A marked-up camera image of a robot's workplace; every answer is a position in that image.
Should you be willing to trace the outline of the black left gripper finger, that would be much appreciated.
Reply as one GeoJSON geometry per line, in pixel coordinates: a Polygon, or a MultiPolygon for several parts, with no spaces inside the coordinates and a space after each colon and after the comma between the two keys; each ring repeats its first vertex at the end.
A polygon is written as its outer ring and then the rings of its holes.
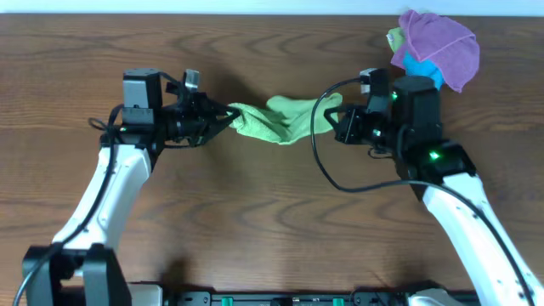
{"type": "Polygon", "coordinates": [[[204,145],[216,137],[240,115],[241,113],[238,110],[228,110],[224,114],[207,118],[205,128],[200,136],[199,145],[204,145]]]}
{"type": "Polygon", "coordinates": [[[224,105],[218,101],[205,97],[203,99],[203,110],[208,116],[237,116],[236,108],[224,105]]]}

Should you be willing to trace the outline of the light green cloth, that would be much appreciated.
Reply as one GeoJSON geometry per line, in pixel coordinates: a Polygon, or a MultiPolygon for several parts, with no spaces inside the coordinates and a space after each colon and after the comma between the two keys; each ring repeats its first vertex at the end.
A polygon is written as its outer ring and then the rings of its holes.
{"type": "Polygon", "coordinates": [[[317,99],[290,99],[276,95],[264,108],[229,104],[240,115],[229,125],[238,134],[277,145],[292,145],[310,135],[310,117],[317,99]]]}

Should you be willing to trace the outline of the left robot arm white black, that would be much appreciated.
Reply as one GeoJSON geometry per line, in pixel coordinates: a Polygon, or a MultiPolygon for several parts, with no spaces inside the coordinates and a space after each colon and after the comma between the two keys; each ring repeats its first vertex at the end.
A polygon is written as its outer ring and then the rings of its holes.
{"type": "Polygon", "coordinates": [[[82,199],[48,246],[30,246],[13,303],[29,305],[163,305],[156,283],[129,283],[116,257],[138,194],[163,150],[204,145],[240,111],[199,91],[200,74],[177,80],[163,71],[124,71],[123,101],[101,131],[99,160],[82,199]]]}

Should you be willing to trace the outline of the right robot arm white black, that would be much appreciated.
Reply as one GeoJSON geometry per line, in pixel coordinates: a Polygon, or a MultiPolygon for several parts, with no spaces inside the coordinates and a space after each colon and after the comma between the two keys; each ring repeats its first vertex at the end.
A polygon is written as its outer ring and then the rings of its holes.
{"type": "Polygon", "coordinates": [[[509,238],[463,147],[443,135],[440,96],[425,76],[389,82],[383,71],[358,76],[365,105],[323,110],[336,141],[367,145],[394,161],[398,179],[362,193],[409,185],[443,228],[482,305],[541,305],[543,285],[509,238]]]}

